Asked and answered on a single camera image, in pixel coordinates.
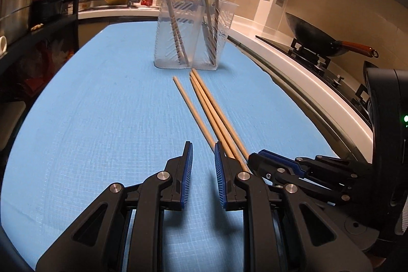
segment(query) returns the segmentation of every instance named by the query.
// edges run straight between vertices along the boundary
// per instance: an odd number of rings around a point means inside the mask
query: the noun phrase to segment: table
[[[156,22],[98,33],[57,73],[29,112],[12,148],[1,223],[31,267],[112,182],[138,184],[193,143],[186,210],[166,212],[166,271],[241,271],[242,212],[218,201],[213,153],[177,90],[199,107],[188,70],[154,67]],[[199,71],[249,152],[289,158],[335,156],[297,105],[234,45],[217,71]]]

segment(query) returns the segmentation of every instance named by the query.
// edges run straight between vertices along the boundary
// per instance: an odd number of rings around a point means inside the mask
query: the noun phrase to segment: wooden chopstick
[[[171,0],[166,0],[166,2],[169,7],[171,29],[173,31],[174,43],[176,46],[178,59],[179,60],[181,59],[181,54],[182,54],[184,57],[185,64],[188,65],[188,57],[187,57],[186,49],[184,48],[183,40],[181,39],[180,30],[178,28],[177,20],[174,14],[173,3],[171,2]]]
[[[218,43],[218,19],[220,15],[220,5],[219,5],[219,0],[215,1],[215,19],[214,19],[214,43],[215,47],[217,47]]]
[[[202,80],[202,78],[200,77],[198,72],[195,69],[193,69],[192,73],[195,76],[195,78],[197,79],[200,86],[202,87],[205,95],[208,97],[209,101],[213,105],[215,111],[217,112],[218,116],[220,117],[220,119],[224,123],[225,127],[229,131],[229,133],[230,133],[232,139],[234,140],[235,144],[237,145],[239,151],[241,151],[242,156],[244,156],[244,158],[248,161],[248,157],[249,157],[248,151],[246,150],[245,146],[243,145],[242,141],[240,140],[237,132],[234,130],[234,127],[232,127],[231,123],[228,121],[227,117],[225,116],[225,114],[221,110],[220,106],[218,105],[217,101],[214,99],[214,97],[212,96],[212,94],[208,90],[207,86],[205,85],[204,81]]]
[[[208,0],[204,0],[205,2],[205,12],[207,15],[207,28],[208,28],[208,37],[209,37],[209,41],[210,43],[208,44],[209,46],[213,45],[214,50],[212,50],[212,48],[210,47],[208,49],[209,53],[210,53],[210,61],[213,65],[215,65],[215,61],[216,61],[216,54],[217,54],[217,44],[214,41],[214,36],[213,36],[213,23],[211,22],[211,13],[210,13],[210,4],[208,3]]]
[[[223,135],[223,138],[225,139],[225,142],[228,144],[228,147],[230,148],[232,154],[233,154],[233,158],[235,158],[236,160],[239,161],[239,163],[241,164],[241,167],[244,171],[248,172],[248,166],[246,165],[244,159],[242,158],[242,156],[240,155],[230,133],[228,132],[227,128],[225,127],[225,125],[222,123],[220,117],[218,116],[217,112],[215,111],[214,107],[211,105],[211,102],[209,101],[208,97],[206,96],[205,92],[203,91],[201,85],[199,84],[197,78],[194,76],[194,74],[190,73],[190,78],[192,80],[192,82],[194,81],[195,84],[198,87],[198,90],[201,94],[201,96],[203,97],[204,103],[207,106],[207,108],[209,109],[211,115],[213,116],[213,119],[218,127],[218,129],[221,131],[221,134]]]
[[[186,102],[188,108],[190,109],[191,114],[193,115],[195,121],[197,122],[198,127],[201,129],[205,139],[207,140],[209,146],[211,149],[214,151],[215,148],[215,140],[213,136],[210,134],[209,130],[205,126],[203,120],[201,119],[200,115],[198,114],[197,110],[195,109],[193,103],[191,103],[191,100],[189,99],[188,95],[186,94],[185,90],[183,89],[183,86],[181,83],[178,81],[178,78],[173,76],[173,81],[176,84],[177,88],[179,89],[184,101]]]
[[[178,39],[177,32],[176,32],[176,27],[175,27],[175,25],[174,25],[174,20],[173,20],[171,14],[170,14],[170,12],[171,12],[171,10],[170,10],[171,0],[167,0],[167,4],[168,4],[168,7],[169,7],[170,23],[171,23],[171,28],[172,28],[171,30],[173,31],[174,45],[176,46],[176,52],[177,52],[178,60],[179,60],[179,62],[181,63],[182,52],[181,52],[181,48],[180,48],[180,44],[179,44],[179,39]]]
[[[234,155],[232,154],[232,151],[229,148],[229,145],[227,144],[224,136],[222,135],[221,130],[218,128],[217,123],[215,122],[215,119],[213,118],[213,115],[211,114],[210,110],[208,109],[208,107],[207,107],[207,105],[206,105],[206,103],[204,101],[204,98],[201,95],[201,92],[200,92],[200,90],[198,88],[198,85],[197,85],[196,81],[194,81],[192,76],[190,76],[190,81],[191,81],[191,84],[192,84],[193,89],[195,91],[195,94],[197,95],[197,98],[198,98],[198,100],[199,100],[199,102],[201,104],[201,107],[203,108],[203,110],[204,110],[204,112],[205,112],[205,114],[206,114],[206,116],[207,116],[207,118],[208,118],[208,120],[209,120],[209,122],[211,124],[211,127],[213,128],[213,130],[215,132],[215,135],[217,136],[218,140],[221,141],[221,143],[222,143],[222,146],[223,146],[223,148],[225,150],[225,154],[230,158],[234,158]]]

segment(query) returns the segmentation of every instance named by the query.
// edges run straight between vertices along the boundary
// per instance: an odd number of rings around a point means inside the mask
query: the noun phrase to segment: red wok handle
[[[336,41],[335,43],[343,49],[360,53],[363,56],[378,58],[378,52],[370,46],[346,41]]]

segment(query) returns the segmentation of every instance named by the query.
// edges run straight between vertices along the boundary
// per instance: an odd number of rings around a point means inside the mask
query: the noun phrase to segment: shelf
[[[9,45],[6,53],[0,56],[0,75],[15,63],[30,47],[34,46],[42,39],[50,37],[52,33],[73,23],[76,19],[76,14],[64,16],[59,20],[44,25],[40,29],[29,32],[27,35]]]

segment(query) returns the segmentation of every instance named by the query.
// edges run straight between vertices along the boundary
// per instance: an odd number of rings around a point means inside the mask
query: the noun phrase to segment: stove burner
[[[280,52],[286,53],[294,59],[298,64],[307,68],[311,73],[319,77],[324,83],[332,88],[344,101],[350,105],[354,111],[371,127],[370,118],[367,111],[367,102],[363,100],[362,92],[367,92],[366,87],[360,85],[357,92],[353,91],[348,85],[342,84],[344,79],[340,75],[333,74],[328,66],[330,59],[328,57],[318,55],[311,50],[303,47],[297,39],[293,39],[290,46],[280,44],[275,41],[268,40],[261,36],[256,36],[260,40],[273,46]]]

